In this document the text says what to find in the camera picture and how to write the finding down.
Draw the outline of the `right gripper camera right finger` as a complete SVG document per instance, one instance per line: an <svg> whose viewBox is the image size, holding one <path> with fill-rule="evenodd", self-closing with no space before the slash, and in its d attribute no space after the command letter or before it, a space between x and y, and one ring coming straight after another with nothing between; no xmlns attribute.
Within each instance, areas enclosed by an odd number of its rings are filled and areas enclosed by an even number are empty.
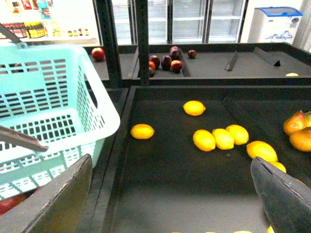
<svg viewBox="0 0 311 233"><path fill-rule="evenodd" d="M252 160L250 171L274 232L309 233L311 188L258 156Z"/></svg>

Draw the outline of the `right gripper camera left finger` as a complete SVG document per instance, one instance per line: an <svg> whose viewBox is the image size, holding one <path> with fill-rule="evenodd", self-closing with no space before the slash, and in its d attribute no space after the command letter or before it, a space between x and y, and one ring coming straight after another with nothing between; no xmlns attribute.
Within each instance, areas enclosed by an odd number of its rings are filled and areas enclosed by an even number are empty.
<svg viewBox="0 0 311 233"><path fill-rule="evenodd" d="M89 154L0 217L2 233L73 233L92 178Z"/></svg>

